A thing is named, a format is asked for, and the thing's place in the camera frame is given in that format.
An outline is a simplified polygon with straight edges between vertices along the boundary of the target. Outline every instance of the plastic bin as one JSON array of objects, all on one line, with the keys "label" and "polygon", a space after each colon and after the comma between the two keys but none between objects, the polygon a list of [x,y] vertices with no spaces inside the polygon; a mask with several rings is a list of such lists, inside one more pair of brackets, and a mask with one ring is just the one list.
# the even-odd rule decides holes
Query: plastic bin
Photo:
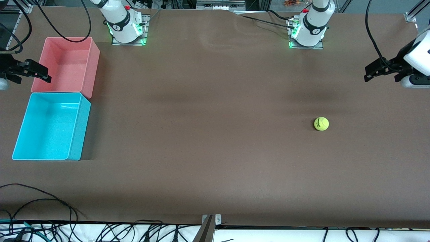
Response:
[{"label": "plastic bin", "polygon": [[[70,37],[81,40],[82,37]],[[39,63],[48,68],[51,83],[35,78],[31,91],[82,93],[90,99],[100,50],[91,37],[72,43],[60,37],[46,38]]]},{"label": "plastic bin", "polygon": [[32,93],[14,160],[79,160],[91,104],[81,93]]}]

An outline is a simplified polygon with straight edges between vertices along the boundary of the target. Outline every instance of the brown tabletop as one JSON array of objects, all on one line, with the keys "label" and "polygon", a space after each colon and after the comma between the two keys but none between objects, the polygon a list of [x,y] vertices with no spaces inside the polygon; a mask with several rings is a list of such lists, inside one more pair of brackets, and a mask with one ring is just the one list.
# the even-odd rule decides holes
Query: brown tabletop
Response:
[{"label": "brown tabletop", "polygon": [[[86,34],[82,8],[45,9],[66,36]],[[393,75],[364,82],[377,58],[364,15],[333,15],[316,51],[289,49],[281,27],[222,10],[162,10],[147,46],[112,46],[100,11],[89,11],[101,53],[82,160],[11,160],[24,78],[0,93],[0,184],[51,192],[81,220],[199,223],[218,213],[227,224],[430,226],[430,92]],[[30,18],[21,61],[57,36],[39,10]],[[370,25],[389,59],[417,34],[402,15],[371,15]],[[26,32],[23,18],[17,36]],[[327,131],[313,129],[319,116]],[[8,187],[0,206],[40,197]],[[17,219],[67,220],[68,210],[39,202]]]}]

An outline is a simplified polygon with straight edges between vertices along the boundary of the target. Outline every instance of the yellow tennis ball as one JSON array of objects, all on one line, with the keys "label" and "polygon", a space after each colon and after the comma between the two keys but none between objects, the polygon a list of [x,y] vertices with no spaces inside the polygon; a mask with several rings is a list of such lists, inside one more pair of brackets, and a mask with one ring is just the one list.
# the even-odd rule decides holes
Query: yellow tennis ball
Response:
[{"label": "yellow tennis ball", "polygon": [[315,119],[313,125],[315,126],[316,130],[324,131],[329,127],[329,120],[325,117],[319,117]]}]

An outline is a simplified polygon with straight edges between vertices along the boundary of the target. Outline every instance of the pink bin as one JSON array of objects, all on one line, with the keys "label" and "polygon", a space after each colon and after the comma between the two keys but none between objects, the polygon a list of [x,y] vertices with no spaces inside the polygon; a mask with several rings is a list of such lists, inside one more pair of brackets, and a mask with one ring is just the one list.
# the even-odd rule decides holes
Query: pink bin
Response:
[{"label": "pink bin", "polygon": [[[70,37],[81,40],[82,37]],[[48,68],[51,83],[35,78],[31,91],[82,93],[91,98],[100,50],[91,37],[72,43],[60,37],[46,38],[39,63]]]}]

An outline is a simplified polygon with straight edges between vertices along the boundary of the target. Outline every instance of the blue plastic container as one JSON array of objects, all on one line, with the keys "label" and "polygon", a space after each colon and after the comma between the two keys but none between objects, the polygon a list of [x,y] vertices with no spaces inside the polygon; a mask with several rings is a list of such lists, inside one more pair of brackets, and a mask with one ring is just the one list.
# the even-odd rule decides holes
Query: blue plastic container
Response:
[{"label": "blue plastic container", "polygon": [[12,159],[78,161],[90,107],[81,93],[33,93]]}]

